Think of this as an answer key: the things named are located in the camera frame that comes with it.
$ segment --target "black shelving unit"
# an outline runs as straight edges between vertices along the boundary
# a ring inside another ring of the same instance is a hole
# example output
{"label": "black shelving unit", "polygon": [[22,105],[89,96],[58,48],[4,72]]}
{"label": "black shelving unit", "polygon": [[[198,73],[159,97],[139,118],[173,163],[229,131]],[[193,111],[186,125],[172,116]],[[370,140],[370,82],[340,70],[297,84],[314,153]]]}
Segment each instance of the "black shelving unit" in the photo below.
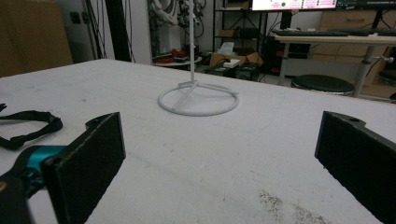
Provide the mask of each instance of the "black shelving unit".
{"label": "black shelving unit", "polygon": [[[216,40],[220,39],[221,44],[224,43],[226,39],[233,39],[233,40],[240,40],[241,41],[241,47],[244,47],[244,42],[245,40],[256,40],[256,51],[260,51],[260,41],[262,37],[262,17],[263,17],[263,12],[253,12],[245,9],[241,10],[225,10],[225,9],[220,9],[218,7],[218,2],[219,0],[214,0],[213,3],[213,42],[212,42],[212,50],[216,51]],[[226,8],[226,1],[221,0],[222,2],[222,7]],[[230,14],[239,14],[237,18],[231,18]],[[258,21],[253,21],[249,15],[250,14],[259,14],[259,20]],[[221,27],[217,27],[216,21],[218,17],[221,17]],[[232,20],[233,24],[230,26],[225,25],[226,20]],[[237,27],[237,25],[240,25],[241,29],[244,28],[255,28],[258,29],[258,33],[254,37],[241,37],[241,36],[233,36],[233,37],[224,37],[224,36],[218,36],[216,35],[216,32],[219,30],[232,30]]]}

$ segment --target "computer monitor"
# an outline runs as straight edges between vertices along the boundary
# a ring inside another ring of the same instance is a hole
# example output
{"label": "computer monitor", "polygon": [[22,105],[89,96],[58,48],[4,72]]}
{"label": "computer monitor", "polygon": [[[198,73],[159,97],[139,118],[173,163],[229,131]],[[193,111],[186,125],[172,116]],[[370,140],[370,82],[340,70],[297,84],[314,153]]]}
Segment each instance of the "computer monitor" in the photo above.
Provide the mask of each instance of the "computer monitor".
{"label": "computer monitor", "polygon": [[338,0],[337,9],[396,9],[396,0]]}
{"label": "computer monitor", "polygon": [[325,10],[335,9],[336,0],[250,0],[249,9],[252,11],[285,11],[285,10]]}

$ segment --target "white desk leg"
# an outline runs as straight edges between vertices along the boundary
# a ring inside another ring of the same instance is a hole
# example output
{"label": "white desk leg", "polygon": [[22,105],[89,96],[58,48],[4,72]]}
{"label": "white desk leg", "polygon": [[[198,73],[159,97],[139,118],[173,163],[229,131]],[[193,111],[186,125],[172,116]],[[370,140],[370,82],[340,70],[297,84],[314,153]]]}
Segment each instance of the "white desk leg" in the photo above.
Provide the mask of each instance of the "white desk leg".
{"label": "white desk leg", "polygon": [[286,65],[288,63],[288,58],[289,58],[289,46],[290,43],[286,43],[285,44],[285,50],[283,53],[283,57],[282,57],[282,65],[280,66],[280,74],[279,74],[279,81],[278,81],[278,85],[279,86],[283,86],[283,82],[285,81],[285,73],[286,73]]}
{"label": "white desk leg", "polygon": [[374,48],[374,46],[368,47],[366,55],[364,56],[363,61],[361,61],[361,65],[359,65],[358,74],[355,77],[355,91],[353,92],[354,97],[359,96],[361,93],[361,87],[363,87],[366,75],[370,70]]}

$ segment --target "round stool seat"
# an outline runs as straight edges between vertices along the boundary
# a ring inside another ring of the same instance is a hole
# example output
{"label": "round stool seat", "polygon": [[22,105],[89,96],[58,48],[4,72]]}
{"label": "round stool seat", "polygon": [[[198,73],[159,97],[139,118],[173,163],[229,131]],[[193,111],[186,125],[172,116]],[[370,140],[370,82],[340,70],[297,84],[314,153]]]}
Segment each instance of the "round stool seat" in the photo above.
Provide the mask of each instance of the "round stool seat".
{"label": "round stool seat", "polygon": [[396,86],[396,70],[385,70],[378,73],[379,80],[392,86]]}
{"label": "round stool seat", "polygon": [[352,95],[355,87],[349,82],[323,75],[302,75],[295,77],[291,82],[293,88],[320,91],[336,95]]}

